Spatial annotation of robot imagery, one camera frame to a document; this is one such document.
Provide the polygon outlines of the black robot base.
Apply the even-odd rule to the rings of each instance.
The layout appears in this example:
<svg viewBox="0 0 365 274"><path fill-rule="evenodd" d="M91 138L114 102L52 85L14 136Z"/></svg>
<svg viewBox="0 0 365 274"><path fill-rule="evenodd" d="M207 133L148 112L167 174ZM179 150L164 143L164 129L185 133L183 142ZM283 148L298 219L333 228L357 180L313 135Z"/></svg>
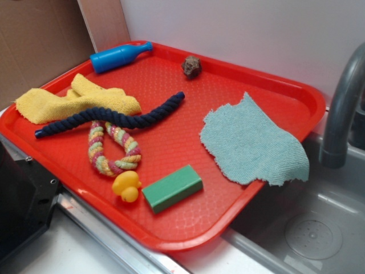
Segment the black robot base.
<svg viewBox="0 0 365 274"><path fill-rule="evenodd" d="M14 160L1 145L1 263L45 233L60 181L36 160Z"/></svg>

